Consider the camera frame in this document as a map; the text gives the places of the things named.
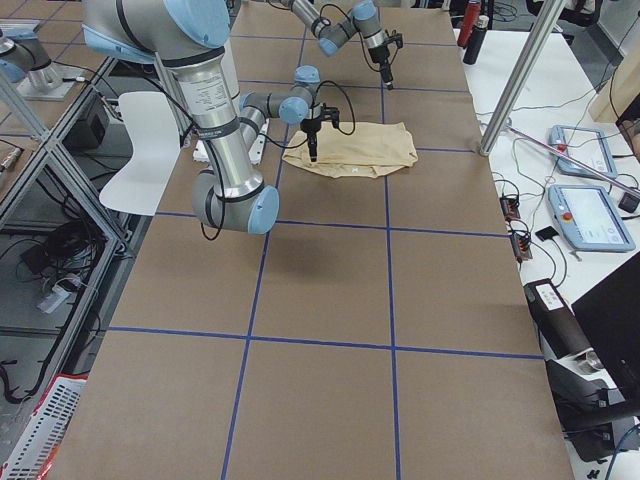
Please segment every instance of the black monitor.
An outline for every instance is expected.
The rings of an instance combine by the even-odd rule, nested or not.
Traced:
[[[584,294],[572,308],[620,393],[628,401],[640,399],[640,253]]]

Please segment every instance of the white basket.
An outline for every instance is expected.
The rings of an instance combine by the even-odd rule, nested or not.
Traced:
[[[29,423],[7,462],[0,467],[0,480],[39,478],[76,411],[85,377],[58,375],[31,414]]]

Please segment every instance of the white table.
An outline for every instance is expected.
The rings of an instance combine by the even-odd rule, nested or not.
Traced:
[[[488,122],[490,115],[481,115],[491,112],[502,94],[507,79],[520,54],[522,46],[527,38],[524,32],[487,32],[485,42],[475,65],[465,65],[465,74],[469,83],[469,89],[473,95],[474,107],[481,122]],[[545,106],[562,105],[569,100],[578,99],[562,108],[545,108],[537,110],[514,111],[510,117],[513,126],[519,130],[535,137],[539,140],[548,141],[549,130],[553,125],[579,125],[581,127],[597,127],[610,135],[618,130],[613,124],[595,123],[586,111],[590,101],[595,96],[591,83],[582,71],[580,64],[573,56],[568,45],[561,35],[553,34],[549,38],[545,48],[538,59],[515,108],[523,106]],[[492,170],[499,173],[505,179],[514,182],[521,193],[541,193],[541,188],[534,182],[526,179],[517,171],[516,162],[512,157],[512,146],[516,136],[513,133],[501,134],[495,148],[489,157]],[[615,155],[629,155],[631,151],[620,135],[608,139],[611,153]],[[516,154],[520,171],[530,176],[542,184],[551,174],[554,160],[547,152],[537,147],[531,146],[528,142],[518,141]],[[634,157],[615,159],[619,173],[631,174],[640,179],[640,166]],[[559,171],[553,174],[555,183],[569,185],[603,185],[604,182],[592,179],[583,179],[561,174]],[[633,185],[633,181],[628,178],[619,178],[623,183]],[[496,184],[500,194],[503,189],[502,182]],[[505,193],[514,193],[513,187],[504,185]],[[622,192],[616,188],[611,193],[614,202],[617,204],[622,197]],[[535,232],[543,227],[554,225],[551,208],[546,199],[537,208],[535,223],[533,223],[533,213],[540,201],[539,197],[523,196],[520,199],[520,213],[523,220]],[[640,219],[625,222],[631,236],[636,244],[640,246]],[[556,237],[556,241],[562,249],[567,260],[567,278],[560,286],[559,291],[568,304],[573,303],[585,292],[606,277],[609,273],[627,261],[638,249],[629,253],[592,253],[578,252],[580,261],[572,252],[572,248],[562,238]],[[563,260],[560,252],[550,241],[536,243],[547,250],[554,258],[558,273],[555,276],[557,283],[563,274]],[[523,285],[534,280],[548,278],[553,265],[549,258],[536,247],[532,247],[533,260],[522,264],[520,276]],[[576,479],[583,479],[592,470],[601,470],[600,478],[604,478],[608,464],[598,465],[596,462],[582,462],[573,447],[568,444],[572,466]],[[613,469],[611,480],[624,480],[630,478],[640,478],[640,452],[627,452],[619,455]]]

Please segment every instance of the beige cloth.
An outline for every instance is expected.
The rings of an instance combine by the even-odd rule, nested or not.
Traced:
[[[349,132],[352,124],[344,122],[340,128]],[[289,145],[299,145],[305,138],[303,132],[296,132]],[[306,144],[285,150],[282,159],[326,177],[376,178],[411,167],[418,160],[418,154],[404,123],[382,125],[358,122],[354,134],[349,136],[323,123],[318,132],[316,162],[311,162]]]

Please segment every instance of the power strip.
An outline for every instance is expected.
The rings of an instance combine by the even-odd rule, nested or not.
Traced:
[[[69,295],[71,295],[71,292],[68,292],[60,285],[54,285],[51,289],[51,293],[47,294],[38,304],[38,309],[42,313],[53,313],[67,298],[69,298]]]
[[[53,313],[57,308],[69,298],[72,292],[77,291],[82,285],[82,281],[77,275],[70,273],[61,280],[58,280],[41,301],[38,303],[38,310],[42,313]]]
[[[521,233],[509,233],[509,241],[511,242],[513,255],[516,257],[518,263],[526,262],[533,258],[533,255],[531,254],[531,245],[525,245],[523,243],[523,236]]]

